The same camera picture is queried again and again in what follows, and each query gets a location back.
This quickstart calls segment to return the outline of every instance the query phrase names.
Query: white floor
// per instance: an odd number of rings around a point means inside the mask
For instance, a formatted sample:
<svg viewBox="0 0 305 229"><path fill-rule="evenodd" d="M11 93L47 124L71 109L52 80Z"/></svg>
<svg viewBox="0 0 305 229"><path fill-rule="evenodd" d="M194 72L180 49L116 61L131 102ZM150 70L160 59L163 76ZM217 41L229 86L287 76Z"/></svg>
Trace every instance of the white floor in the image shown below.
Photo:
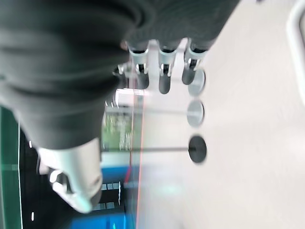
<svg viewBox="0 0 305 229"><path fill-rule="evenodd" d="M145 113L143 147L187 147L200 134L208 152L201 165L186 151L142 153L138 228L305 228L305 106L286 35L293 2L238 6L202 64L199 128L183 115ZM156 55L145 107L186 110L194 98L181 82L183 54L167 95Z"/></svg>

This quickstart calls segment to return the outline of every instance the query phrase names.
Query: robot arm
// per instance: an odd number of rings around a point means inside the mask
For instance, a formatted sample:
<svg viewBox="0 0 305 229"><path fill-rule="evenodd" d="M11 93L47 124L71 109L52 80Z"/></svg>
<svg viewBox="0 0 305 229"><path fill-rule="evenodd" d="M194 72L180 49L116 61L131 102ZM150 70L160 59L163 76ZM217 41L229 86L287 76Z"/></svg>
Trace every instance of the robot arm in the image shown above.
<svg viewBox="0 0 305 229"><path fill-rule="evenodd" d="M104 102L118 84L113 70L129 59L120 43L128 42L146 88L146 47L138 44L162 41L160 90L165 94L174 61L167 44L184 37L200 41L197 46L212 43L238 1L0 2L0 102L13 111L51 168L53 190L72 207L90 212L101 195ZM190 50L194 61L188 59L186 68L195 70L200 55Z"/></svg>

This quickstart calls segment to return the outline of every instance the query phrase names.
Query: black fabric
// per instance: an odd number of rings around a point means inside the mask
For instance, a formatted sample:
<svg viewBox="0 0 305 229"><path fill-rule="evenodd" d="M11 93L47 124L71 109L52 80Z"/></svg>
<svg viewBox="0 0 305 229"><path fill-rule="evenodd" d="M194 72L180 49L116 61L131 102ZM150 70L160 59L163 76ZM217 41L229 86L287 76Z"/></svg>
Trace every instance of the black fabric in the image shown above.
<svg viewBox="0 0 305 229"><path fill-rule="evenodd" d="M112 71L149 39L208 49L238 0L2 0L0 102L36 146L99 137Z"/></svg>

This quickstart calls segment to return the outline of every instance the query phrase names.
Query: blue panel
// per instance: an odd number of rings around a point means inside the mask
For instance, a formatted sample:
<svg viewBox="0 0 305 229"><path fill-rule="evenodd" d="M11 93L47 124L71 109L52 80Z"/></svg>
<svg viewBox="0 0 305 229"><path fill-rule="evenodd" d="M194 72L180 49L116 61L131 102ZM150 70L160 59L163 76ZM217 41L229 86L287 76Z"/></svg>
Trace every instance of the blue panel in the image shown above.
<svg viewBox="0 0 305 229"><path fill-rule="evenodd" d="M130 229L130 215L113 214L74 219L71 229Z"/></svg>
<svg viewBox="0 0 305 229"><path fill-rule="evenodd" d="M102 168L103 183L124 180L129 167Z"/></svg>

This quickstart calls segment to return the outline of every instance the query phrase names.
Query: green wall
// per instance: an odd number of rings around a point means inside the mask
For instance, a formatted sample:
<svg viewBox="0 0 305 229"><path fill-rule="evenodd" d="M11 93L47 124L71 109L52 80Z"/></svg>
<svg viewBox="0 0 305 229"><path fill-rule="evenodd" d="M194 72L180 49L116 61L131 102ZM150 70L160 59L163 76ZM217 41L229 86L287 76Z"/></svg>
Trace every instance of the green wall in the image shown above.
<svg viewBox="0 0 305 229"><path fill-rule="evenodd" d="M0 107L0 227L4 229L21 229L18 141L18 123Z"/></svg>

